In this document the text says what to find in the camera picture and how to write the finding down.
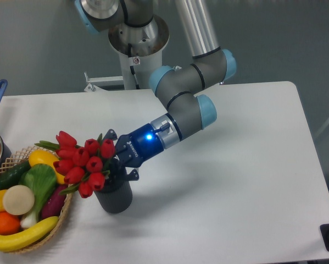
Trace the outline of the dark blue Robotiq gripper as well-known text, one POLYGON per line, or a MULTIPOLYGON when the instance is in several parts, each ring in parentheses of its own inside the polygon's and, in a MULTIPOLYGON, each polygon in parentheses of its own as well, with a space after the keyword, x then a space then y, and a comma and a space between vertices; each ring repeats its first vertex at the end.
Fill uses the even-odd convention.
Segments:
POLYGON ((113 158, 109 163, 107 186, 138 181, 138 171, 133 169, 128 173, 125 167, 139 168, 143 162, 164 151, 159 136, 149 123, 119 138, 114 129, 109 129, 102 142, 105 140, 117 141, 115 150, 119 159, 113 158))

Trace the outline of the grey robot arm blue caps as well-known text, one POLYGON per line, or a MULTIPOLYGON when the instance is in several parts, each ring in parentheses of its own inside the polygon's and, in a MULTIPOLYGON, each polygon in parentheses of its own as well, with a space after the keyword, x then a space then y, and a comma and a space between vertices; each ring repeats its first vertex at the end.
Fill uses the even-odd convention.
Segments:
POLYGON ((137 180, 143 162, 216 121, 210 98, 201 91, 236 72, 232 53, 221 49, 204 1, 176 1, 193 62, 184 68, 162 64, 169 40, 166 22, 153 12, 152 1, 76 1, 91 32, 108 32, 118 54, 127 90, 150 89, 166 113, 116 143, 118 160, 110 166, 107 185, 137 180))

